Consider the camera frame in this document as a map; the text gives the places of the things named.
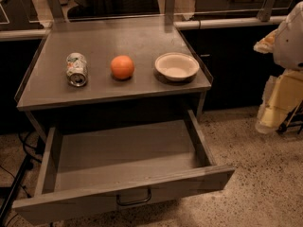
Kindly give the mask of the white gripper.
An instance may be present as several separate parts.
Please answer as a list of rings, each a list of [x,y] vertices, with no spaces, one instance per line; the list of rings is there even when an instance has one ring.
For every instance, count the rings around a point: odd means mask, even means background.
[[[299,2],[278,29],[271,31],[253,49],[273,53],[274,62],[286,70],[265,83],[255,128],[260,133],[276,131],[288,114],[303,101],[303,2]]]

